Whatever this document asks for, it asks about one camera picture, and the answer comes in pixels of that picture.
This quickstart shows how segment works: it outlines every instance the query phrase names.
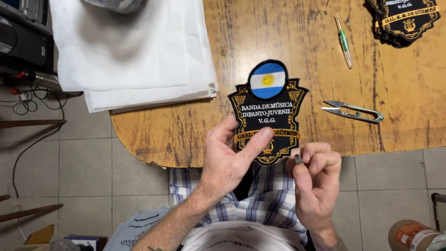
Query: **seam ripper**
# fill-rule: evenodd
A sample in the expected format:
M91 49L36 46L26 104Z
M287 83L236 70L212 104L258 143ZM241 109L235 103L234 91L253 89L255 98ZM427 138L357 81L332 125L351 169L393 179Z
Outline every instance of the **seam ripper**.
M347 38L345 37L344 31L341 29L341 24L339 23L338 14L336 13L336 24L339 31L339 40L341 41L342 50L344 52L345 61L349 69L353 67L353 60L351 59L350 49L348 49Z

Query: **wooden chair leg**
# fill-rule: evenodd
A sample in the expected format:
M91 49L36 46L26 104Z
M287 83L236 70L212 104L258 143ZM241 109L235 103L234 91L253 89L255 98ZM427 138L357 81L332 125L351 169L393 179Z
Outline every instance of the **wooden chair leg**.
M65 123L66 119L0 121L0 129L19 127L19 126L60 125Z
M50 212L58 210L61 207L63 207L62 203L61 204L55 204L55 205L38 207L38 208L29 209L29 210L20 211L20 212L15 212L15 213L8 213L8 214L0 215L0 222L6 222L6 221L9 221L9 220L13 220L13 219L17 219L17 218L21 218L21 217L37 214L37 213L50 213Z
M5 201L7 199L11 198L11 195L7 194L7 195L2 195L0 196L0 201Z

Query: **worn wooden tabletop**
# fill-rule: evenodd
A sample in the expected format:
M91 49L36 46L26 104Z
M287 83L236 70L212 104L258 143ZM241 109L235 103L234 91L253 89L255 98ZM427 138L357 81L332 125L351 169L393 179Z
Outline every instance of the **worn wooden tabletop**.
M446 0L437 0L446 6ZM412 45L395 49L373 38L364 1L204 0L220 92L199 100L111 115L124 146L164 167L201 167L208 130L232 111L227 98L250 70L278 59L310 90L300 113L300 145L324 141L342 155L446 145L446 18ZM339 14L353 68L339 44ZM380 111L378 125L323 111L340 100Z

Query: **plaid shirt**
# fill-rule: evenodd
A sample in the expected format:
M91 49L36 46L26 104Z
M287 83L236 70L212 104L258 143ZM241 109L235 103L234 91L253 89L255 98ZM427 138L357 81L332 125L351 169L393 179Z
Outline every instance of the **plaid shirt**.
M292 229L305 245L307 229L296 216L294 180L288 177L285 163L254 165L252 171L254 179L246 199L237 201L234 193L229 193L195 227L222 221L257 222ZM201 173L201 168L170 169L169 189L175 205L186 199L197 187Z

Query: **argentine flag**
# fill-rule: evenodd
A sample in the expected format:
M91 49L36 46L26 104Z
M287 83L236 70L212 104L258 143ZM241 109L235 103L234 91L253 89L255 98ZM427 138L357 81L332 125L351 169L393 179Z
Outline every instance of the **argentine flag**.
M252 73L249 83L256 97L271 98L285 85L285 70L280 64L266 63Z

